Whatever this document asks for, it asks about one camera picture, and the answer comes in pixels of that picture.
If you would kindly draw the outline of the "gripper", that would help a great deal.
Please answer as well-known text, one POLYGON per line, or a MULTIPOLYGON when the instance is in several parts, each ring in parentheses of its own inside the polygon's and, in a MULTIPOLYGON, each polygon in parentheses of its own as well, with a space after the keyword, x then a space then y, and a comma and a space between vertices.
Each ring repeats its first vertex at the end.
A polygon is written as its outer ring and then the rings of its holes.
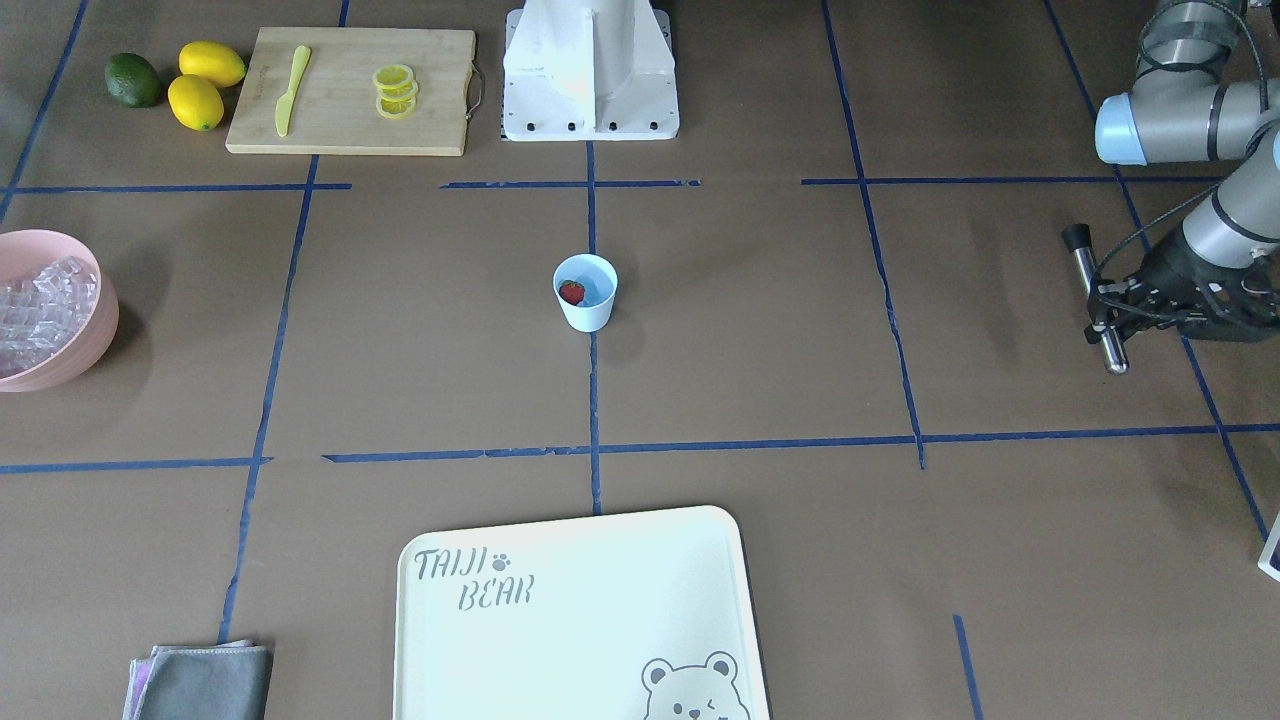
POLYGON ((1102 302, 1123 341, 1174 328, 1189 340, 1257 343, 1277 336, 1277 287, 1268 256, 1243 268, 1217 266, 1197 255, 1181 232, 1167 233, 1121 281, 1103 268, 1132 240, 1098 261, 1102 302))

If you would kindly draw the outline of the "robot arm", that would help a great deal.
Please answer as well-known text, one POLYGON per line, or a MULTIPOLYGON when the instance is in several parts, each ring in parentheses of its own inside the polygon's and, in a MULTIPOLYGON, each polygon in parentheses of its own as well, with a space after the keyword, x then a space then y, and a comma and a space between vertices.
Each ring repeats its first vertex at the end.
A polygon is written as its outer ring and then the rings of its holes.
POLYGON ((1266 73, 1245 1, 1161 1, 1144 24, 1135 77, 1094 119, 1116 167, 1234 161, 1120 281, 1084 272, 1089 343, 1172 328, 1254 343, 1277 334, 1277 79, 1266 73))

